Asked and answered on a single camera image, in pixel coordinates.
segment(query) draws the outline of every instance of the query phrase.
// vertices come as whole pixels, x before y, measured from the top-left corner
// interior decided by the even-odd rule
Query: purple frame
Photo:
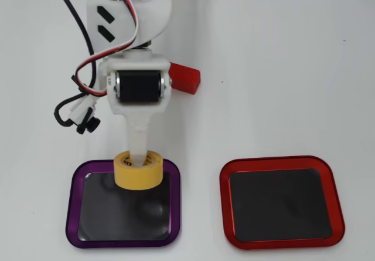
[[[66,220],[66,237],[77,248],[159,248],[172,243],[180,232],[181,190],[180,172],[169,160],[164,160],[163,170],[171,176],[170,232],[165,240],[108,240],[82,241],[78,238],[84,177],[89,173],[113,173],[113,160],[88,161],[78,167],[71,182],[69,207]]]

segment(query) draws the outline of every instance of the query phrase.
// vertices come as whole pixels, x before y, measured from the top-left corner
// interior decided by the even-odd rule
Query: masking tape roll
[[[144,166],[133,167],[130,152],[126,151],[114,159],[115,183],[123,189],[140,191],[158,186],[163,180],[163,158],[148,151]]]

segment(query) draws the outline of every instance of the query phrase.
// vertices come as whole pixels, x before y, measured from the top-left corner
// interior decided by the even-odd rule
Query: white wire
[[[87,60],[90,60],[90,59],[92,59],[93,57],[96,57],[96,56],[100,56],[100,55],[102,55],[103,53],[108,52],[109,50],[112,50],[112,49],[115,49],[115,48],[123,47],[123,46],[125,46],[126,44],[129,44],[130,42],[132,42],[132,41],[136,38],[136,36],[137,36],[137,34],[138,34],[138,28],[139,28],[138,14],[137,14],[137,11],[136,11],[135,8],[134,8],[133,2],[132,2],[131,0],[128,0],[128,1],[130,2],[131,8],[133,9],[133,11],[134,11],[134,16],[135,16],[135,30],[134,30],[134,34],[133,34],[133,36],[132,36],[128,41],[126,41],[126,42],[124,42],[124,43],[122,43],[122,44],[119,44],[119,45],[117,45],[117,46],[115,46],[115,47],[110,47],[110,48],[108,48],[108,49],[106,49],[106,50],[104,50],[104,51],[102,51],[102,52],[100,52],[100,53],[97,53],[97,54],[93,54],[93,55],[91,55],[90,57],[86,58],[82,63],[80,63],[81,65],[82,65],[83,63],[85,63]],[[131,43],[128,47],[124,48],[123,50],[128,49],[131,45],[132,45],[132,43]],[[95,93],[100,93],[100,94],[101,94],[101,93],[104,93],[105,91],[107,91],[107,88],[104,89],[104,90],[102,90],[102,91],[95,91],[95,90],[93,90],[92,88],[89,88],[88,86],[86,86],[85,84],[83,84],[82,82],[81,82],[81,84],[82,84],[82,86],[83,86],[86,90],[94,91]]]

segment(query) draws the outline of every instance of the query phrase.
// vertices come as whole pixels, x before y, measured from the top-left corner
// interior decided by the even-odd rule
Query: red component
[[[332,235],[318,239],[259,240],[243,242],[236,238],[233,206],[231,197],[230,175],[238,172],[280,171],[315,169],[319,172]],[[331,168],[317,157],[275,157],[234,160],[227,163],[220,173],[221,207],[223,211],[224,232],[228,241],[239,249],[275,249],[275,248],[307,248],[332,246],[344,235],[345,224],[340,207],[339,197]]]
[[[200,71],[187,66],[171,63],[169,76],[173,80],[172,88],[189,94],[195,94],[200,84]]]

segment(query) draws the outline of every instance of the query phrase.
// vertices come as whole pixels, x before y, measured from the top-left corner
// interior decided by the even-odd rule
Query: red cable
[[[130,11],[131,11],[131,13],[132,13],[133,18],[135,18],[136,14],[135,14],[135,11],[134,11],[134,9],[133,9],[133,7],[132,7],[130,1],[129,1],[129,0],[125,0],[125,1],[126,1],[126,3],[128,4],[128,6],[129,6],[129,9],[130,9]],[[136,39],[136,38],[134,38],[132,41],[130,41],[130,42],[127,43],[126,45],[122,45],[121,47],[116,47],[116,48],[110,49],[110,50],[108,50],[108,51],[105,51],[105,52],[103,52],[103,53],[100,53],[100,54],[97,54],[97,55],[95,55],[95,56],[92,56],[91,58],[87,59],[87,60],[84,61],[82,64],[80,64],[80,65],[78,66],[77,70],[76,70],[77,83],[79,84],[79,86],[82,87],[82,88],[84,88],[85,91],[89,92],[90,94],[93,94],[94,96],[98,96],[98,97],[105,96],[105,95],[107,94],[107,90],[104,91],[104,92],[97,92],[97,91],[94,91],[93,89],[88,88],[87,86],[85,86],[85,85],[81,82],[81,80],[79,79],[79,77],[78,77],[78,71],[81,70],[81,69],[82,69],[84,66],[86,66],[87,64],[89,64],[89,63],[91,63],[91,62],[93,62],[93,61],[95,61],[95,60],[102,59],[102,58],[104,58],[104,57],[106,57],[106,56],[109,56],[109,55],[111,55],[111,54],[114,54],[114,53],[116,53],[116,52],[119,52],[119,51],[121,51],[121,50],[126,49],[127,47],[129,47],[130,45],[132,45],[132,44],[134,43],[135,39]]]

